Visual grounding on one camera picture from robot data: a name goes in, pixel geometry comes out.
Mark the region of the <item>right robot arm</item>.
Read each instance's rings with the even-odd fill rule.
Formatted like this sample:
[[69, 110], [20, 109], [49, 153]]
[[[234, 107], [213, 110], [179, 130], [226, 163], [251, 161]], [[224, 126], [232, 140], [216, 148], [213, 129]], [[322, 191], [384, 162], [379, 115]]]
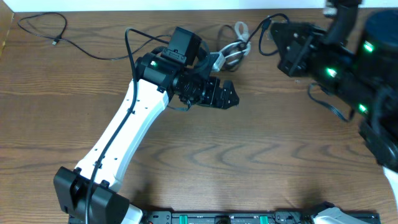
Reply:
[[361, 1], [328, 1], [336, 11], [325, 30], [307, 22], [275, 22], [270, 33], [288, 77], [309, 77], [363, 116], [359, 133], [397, 193], [397, 10], [371, 14], [355, 52], [345, 45]]

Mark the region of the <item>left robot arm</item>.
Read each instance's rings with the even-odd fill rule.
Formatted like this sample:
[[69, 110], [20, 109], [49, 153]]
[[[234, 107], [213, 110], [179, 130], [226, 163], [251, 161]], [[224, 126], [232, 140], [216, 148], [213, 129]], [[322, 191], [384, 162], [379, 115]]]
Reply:
[[231, 81], [215, 77], [226, 58], [210, 52], [189, 30], [177, 27], [170, 40], [131, 58], [126, 96], [89, 153], [74, 169], [61, 167], [53, 184], [70, 223], [140, 223], [144, 212], [119, 194], [130, 161], [146, 132], [174, 96], [193, 105], [226, 110], [239, 103]]

